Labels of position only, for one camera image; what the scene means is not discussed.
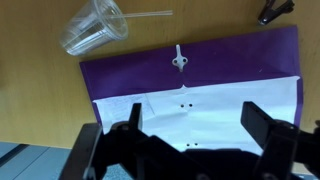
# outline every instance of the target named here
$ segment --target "clear plastic cup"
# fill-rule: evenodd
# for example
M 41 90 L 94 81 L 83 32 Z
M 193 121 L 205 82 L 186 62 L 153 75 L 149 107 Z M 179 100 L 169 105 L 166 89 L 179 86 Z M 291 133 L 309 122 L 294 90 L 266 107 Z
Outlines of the clear plastic cup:
M 128 37 L 128 26 L 112 0 L 90 0 L 68 23 L 60 44 L 74 56 Z

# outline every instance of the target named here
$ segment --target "white paper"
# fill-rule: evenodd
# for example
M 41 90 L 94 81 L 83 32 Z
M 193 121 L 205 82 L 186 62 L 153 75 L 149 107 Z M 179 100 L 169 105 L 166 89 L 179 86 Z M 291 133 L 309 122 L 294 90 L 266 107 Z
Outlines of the white paper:
M 141 102 L 143 132 L 160 137 L 180 151 L 188 148 L 240 148 L 260 154 L 260 147 L 240 124 L 243 102 L 253 101 L 272 118 L 293 123 L 298 79 L 293 76 L 182 87 L 94 102 L 105 133 L 113 123 L 127 120 L 132 104 Z

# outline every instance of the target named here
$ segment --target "black object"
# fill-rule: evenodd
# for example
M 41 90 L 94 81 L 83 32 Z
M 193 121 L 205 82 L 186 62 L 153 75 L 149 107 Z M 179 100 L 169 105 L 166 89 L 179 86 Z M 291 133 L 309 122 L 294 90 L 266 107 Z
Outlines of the black object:
M 106 167 L 118 163 L 133 179 L 300 179 L 291 173 L 294 161 L 319 177 L 319 127 L 314 134 L 303 132 L 252 102 L 243 104 L 241 123 L 264 149 L 262 156 L 240 149 L 181 153 L 141 132 L 141 123 L 141 104 L 134 104 L 129 121 L 114 124 L 106 135 L 98 124 L 85 124 L 60 179 L 102 179 Z
M 15 148 L 13 148 L 11 151 L 6 153 L 0 158 L 0 168 L 5 165 L 7 162 L 9 162 L 12 158 L 14 158 L 16 155 L 18 155 L 21 151 L 23 151 L 25 148 L 27 148 L 29 145 L 27 144 L 19 144 Z
M 273 9 L 273 5 L 276 0 L 267 0 L 265 7 L 263 8 L 261 14 L 259 15 L 258 21 L 261 25 L 267 25 L 269 22 L 273 21 L 275 18 L 283 13 L 290 13 L 293 11 L 294 3 L 292 0 L 287 0 L 281 6 Z

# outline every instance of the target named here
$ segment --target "purple envelope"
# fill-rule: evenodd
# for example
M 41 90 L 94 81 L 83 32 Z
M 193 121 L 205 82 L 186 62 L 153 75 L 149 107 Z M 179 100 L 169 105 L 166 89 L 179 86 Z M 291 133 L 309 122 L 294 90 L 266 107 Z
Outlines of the purple envelope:
M 175 46 L 81 62 L 91 101 L 213 84 L 299 76 L 294 123 L 299 126 L 303 89 L 296 26 L 180 45 L 183 72 L 172 64 Z M 101 118 L 92 103 L 97 121 Z

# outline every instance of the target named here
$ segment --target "wooden table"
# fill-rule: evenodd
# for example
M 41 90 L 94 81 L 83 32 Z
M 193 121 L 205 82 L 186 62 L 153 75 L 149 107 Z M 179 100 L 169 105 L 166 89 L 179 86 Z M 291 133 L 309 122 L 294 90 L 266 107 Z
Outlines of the wooden table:
M 73 57 L 60 47 L 59 35 L 86 2 L 1 1 L 0 141 L 72 147 L 82 124 L 95 121 L 80 61 L 295 24 L 304 78 L 301 128 L 312 131 L 320 118 L 320 1 L 297 1 L 293 13 L 259 26 L 265 0 L 117 0 L 124 13 L 174 15 L 130 18 L 127 40 Z

